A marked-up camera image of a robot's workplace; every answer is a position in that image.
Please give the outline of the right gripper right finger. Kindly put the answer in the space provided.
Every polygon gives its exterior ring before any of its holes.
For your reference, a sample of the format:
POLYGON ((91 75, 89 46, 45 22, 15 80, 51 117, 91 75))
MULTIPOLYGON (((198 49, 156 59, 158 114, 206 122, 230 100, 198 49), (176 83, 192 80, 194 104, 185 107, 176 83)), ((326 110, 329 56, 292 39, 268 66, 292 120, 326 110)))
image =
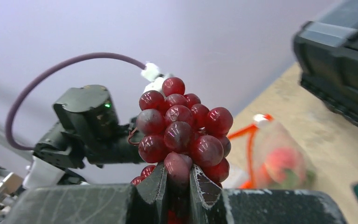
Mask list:
POLYGON ((222 189, 193 165, 190 172, 194 224, 345 224, 326 193, 295 189, 222 189))

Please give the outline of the clear orange-zip bag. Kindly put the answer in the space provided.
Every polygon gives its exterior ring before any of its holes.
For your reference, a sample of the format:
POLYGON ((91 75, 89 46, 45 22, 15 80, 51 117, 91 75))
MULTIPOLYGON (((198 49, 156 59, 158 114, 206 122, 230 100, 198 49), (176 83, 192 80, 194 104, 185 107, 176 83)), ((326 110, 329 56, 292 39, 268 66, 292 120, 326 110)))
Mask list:
POLYGON ((289 131, 269 114, 256 114, 253 122, 228 135, 246 138, 246 169, 231 165, 225 188, 309 189, 315 167, 289 131))

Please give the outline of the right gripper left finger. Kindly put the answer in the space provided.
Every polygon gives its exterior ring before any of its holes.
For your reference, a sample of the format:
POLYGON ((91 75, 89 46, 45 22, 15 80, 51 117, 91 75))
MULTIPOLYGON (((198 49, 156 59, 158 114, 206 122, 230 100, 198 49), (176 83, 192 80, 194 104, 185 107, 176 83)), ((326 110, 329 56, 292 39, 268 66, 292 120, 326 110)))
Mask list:
POLYGON ((25 191, 5 224, 165 224, 167 171, 159 163, 138 185, 65 185, 25 191))

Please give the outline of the dark red toy grapes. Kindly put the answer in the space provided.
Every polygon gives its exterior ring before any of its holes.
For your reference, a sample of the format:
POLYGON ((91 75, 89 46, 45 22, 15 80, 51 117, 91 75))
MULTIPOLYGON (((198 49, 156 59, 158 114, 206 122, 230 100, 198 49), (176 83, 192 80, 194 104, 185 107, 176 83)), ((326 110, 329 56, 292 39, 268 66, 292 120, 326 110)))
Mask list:
POLYGON ((227 156, 231 142, 227 133, 233 125, 228 109, 208 109, 199 97, 186 93, 184 82, 170 77, 163 82, 163 94, 148 91, 139 99, 136 130, 144 137, 136 143, 147 166, 132 180, 138 185, 162 162, 172 181, 187 186, 192 165, 201 168, 214 183, 221 185, 229 176, 227 156))

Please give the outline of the pink toy peach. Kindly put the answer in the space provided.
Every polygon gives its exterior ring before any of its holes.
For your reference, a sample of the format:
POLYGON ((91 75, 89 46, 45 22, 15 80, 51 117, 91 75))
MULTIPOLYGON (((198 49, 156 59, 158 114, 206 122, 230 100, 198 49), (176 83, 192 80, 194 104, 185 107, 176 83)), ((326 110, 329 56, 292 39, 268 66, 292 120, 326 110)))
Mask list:
POLYGON ((279 147, 271 151, 264 166, 271 180, 282 183, 294 174, 297 182, 303 182, 306 177, 304 156, 298 150, 290 147, 279 147))

